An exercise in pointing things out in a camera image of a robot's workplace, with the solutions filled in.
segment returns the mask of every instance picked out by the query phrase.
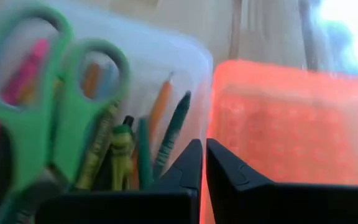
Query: scissor handle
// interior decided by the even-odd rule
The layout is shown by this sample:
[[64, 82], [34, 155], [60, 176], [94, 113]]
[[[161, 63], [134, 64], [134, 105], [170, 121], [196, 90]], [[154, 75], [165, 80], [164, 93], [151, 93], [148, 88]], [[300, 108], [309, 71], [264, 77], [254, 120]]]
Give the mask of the scissor handle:
[[11, 139], [13, 154], [12, 185], [10, 192], [26, 188], [45, 168], [50, 149], [50, 124], [53, 106], [53, 82], [57, 78], [61, 57], [71, 39], [71, 28], [57, 11], [43, 5], [27, 6], [0, 19], [0, 54], [4, 41], [12, 30], [26, 19], [43, 19], [59, 31], [50, 44], [49, 57], [42, 65], [39, 102], [21, 110], [0, 98], [0, 124]]
[[[83, 154], [84, 139], [88, 136], [87, 127], [109, 105], [119, 105], [127, 95], [131, 70], [128, 59], [123, 52], [105, 40], [86, 40], [74, 45], [68, 53], [68, 64], [65, 67], [65, 87], [62, 93], [58, 112], [58, 126], [52, 162], [67, 179], [74, 183]], [[101, 101], [92, 101], [82, 94], [80, 76], [82, 64], [88, 52], [106, 54], [117, 65], [119, 86], [115, 94]]]

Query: pink marker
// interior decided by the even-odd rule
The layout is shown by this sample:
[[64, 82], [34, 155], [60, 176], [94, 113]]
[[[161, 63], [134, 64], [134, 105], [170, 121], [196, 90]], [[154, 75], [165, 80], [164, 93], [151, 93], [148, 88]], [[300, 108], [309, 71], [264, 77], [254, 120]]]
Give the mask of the pink marker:
[[1, 98], [8, 104], [14, 105], [17, 102], [20, 90], [31, 83], [37, 76], [42, 61], [49, 51], [49, 42], [46, 39], [36, 41], [30, 54], [23, 59], [17, 75], [13, 76], [8, 85], [2, 90]]

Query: green scissors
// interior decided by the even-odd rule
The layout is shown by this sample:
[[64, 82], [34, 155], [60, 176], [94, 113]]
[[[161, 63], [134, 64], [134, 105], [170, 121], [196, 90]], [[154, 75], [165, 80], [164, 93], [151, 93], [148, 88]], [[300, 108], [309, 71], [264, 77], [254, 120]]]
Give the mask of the green scissors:
[[[45, 6], [27, 7], [0, 22], [0, 51], [10, 31], [25, 19], [38, 17], [51, 23], [59, 36], [51, 43], [50, 53], [39, 75], [37, 103], [26, 109], [7, 105], [0, 99], [0, 124], [11, 140], [12, 181], [6, 197], [19, 195], [34, 183], [42, 171], [52, 164], [72, 185], [77, 177], [88, 126], [111, 104], [119, 104], [127, 95], [130, 66], [121, 50], [105, 40], [84, 40], [68, 48], [67, 61], [63, 53], [71, 40], [71, 29], [64, 17]], [[101, 52], [110, 57], [120, 73], [120, 85], [115, 94], [92, 101], [81, 91], [82, 64], [88, 52]], [[53, 84], [58, 76], [64, 85], [59, 99], [55, 140], [50, 144], [54, 107]]]

